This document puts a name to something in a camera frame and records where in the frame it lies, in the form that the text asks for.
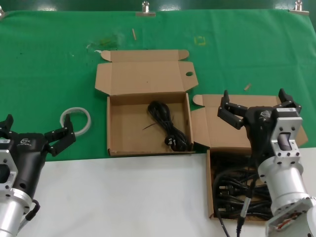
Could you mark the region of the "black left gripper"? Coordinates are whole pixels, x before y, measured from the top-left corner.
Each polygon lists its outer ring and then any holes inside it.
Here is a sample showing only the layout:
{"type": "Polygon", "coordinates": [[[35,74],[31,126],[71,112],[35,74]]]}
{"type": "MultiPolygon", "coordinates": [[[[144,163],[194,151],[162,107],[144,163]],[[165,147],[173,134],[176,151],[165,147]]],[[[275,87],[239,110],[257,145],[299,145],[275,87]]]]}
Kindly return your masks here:
{"type": "Polygon", "coordinates": [[[18,169],[13,188],[33,198],[48,152],[52,156],[57,156],[76,141],[73,124],[70,116],[66,115],[62,128],[43,135],[41,133],[12,133],[13,122],[11,114],[0,122],[0,137],[12,140],[9,150],[18,169]]]}

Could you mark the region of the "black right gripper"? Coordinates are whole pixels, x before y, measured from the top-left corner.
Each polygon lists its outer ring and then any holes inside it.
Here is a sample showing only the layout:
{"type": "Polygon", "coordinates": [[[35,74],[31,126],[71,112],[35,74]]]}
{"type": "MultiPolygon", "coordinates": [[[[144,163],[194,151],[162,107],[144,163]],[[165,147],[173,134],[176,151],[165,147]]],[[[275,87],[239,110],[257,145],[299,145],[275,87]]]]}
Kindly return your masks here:
{"type": "MultiPolygon", "coordinates": [[[[295,108],[298,113],[302,106],[296,103],[293,97],[279,90],[280,103],[276,108],[295,108]]],[[[230,102],[228,91],[225,90],[221,98],[217,116],[232,127],[240,130],[246,128],[247,138],[251,145],[251,157],[257,167],[275,154],[271,145],[271,135],[275,129],[275,120],[272,118],[273,107],[256,106],[247,108],[230,102]]]]}

